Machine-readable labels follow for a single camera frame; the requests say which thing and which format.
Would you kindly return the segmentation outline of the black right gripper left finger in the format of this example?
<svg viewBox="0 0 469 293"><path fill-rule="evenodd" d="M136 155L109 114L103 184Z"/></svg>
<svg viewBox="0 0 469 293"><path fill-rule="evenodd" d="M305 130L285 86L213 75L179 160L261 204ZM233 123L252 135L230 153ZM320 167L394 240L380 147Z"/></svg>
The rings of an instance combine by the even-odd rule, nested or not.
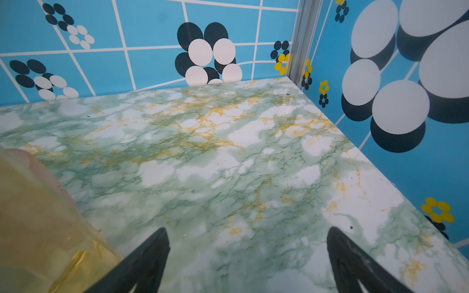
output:
<svg viewBox="0 0 469 293"><path fill-rule="evenodd" d="M155 231L88 293L157 293L171 251L165 228Z"/></svg>

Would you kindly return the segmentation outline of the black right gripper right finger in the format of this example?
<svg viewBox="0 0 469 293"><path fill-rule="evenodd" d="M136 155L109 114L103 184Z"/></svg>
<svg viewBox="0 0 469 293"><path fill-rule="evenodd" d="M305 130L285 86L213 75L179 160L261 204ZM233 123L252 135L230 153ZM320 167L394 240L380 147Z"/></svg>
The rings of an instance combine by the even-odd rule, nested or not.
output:
<svg viewBox="0 0 469 293"><path fill-rule="evenodd" d="M411 292L337 227L328 231L327 251L340 293Z"/></svg>

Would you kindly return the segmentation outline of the yellow glass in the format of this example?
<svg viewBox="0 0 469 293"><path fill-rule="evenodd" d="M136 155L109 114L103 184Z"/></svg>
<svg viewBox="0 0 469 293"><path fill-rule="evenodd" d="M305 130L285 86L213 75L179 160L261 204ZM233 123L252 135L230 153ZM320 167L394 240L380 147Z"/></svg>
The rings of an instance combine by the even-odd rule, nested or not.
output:
<svg viewBox="0 0 469 293"><path fill-rule="evenodd" d="M82 293L121 262L29 153L1 150L1 291Z"/></svg>

